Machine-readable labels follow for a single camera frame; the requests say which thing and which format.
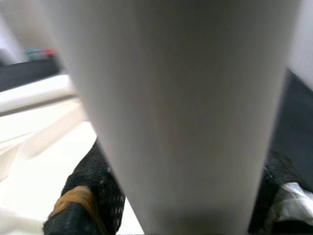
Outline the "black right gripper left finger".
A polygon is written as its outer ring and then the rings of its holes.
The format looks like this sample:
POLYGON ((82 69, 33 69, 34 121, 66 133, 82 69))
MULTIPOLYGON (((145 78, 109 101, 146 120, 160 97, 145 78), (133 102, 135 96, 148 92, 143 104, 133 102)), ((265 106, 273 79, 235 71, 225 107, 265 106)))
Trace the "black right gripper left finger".
POLYGON ((60 198, 44 223, 45 235, 114 235, 125 195, 98 141, 68 176, 60 198))

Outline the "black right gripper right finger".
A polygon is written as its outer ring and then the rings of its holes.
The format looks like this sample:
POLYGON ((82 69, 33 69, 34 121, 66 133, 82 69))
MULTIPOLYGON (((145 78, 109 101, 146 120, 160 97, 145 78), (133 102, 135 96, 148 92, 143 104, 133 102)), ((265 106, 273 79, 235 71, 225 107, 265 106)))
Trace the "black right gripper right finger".
POLYGON ((268 152, 247 232, 250 235, 313 233, 313 188, 280 152, 268 152))

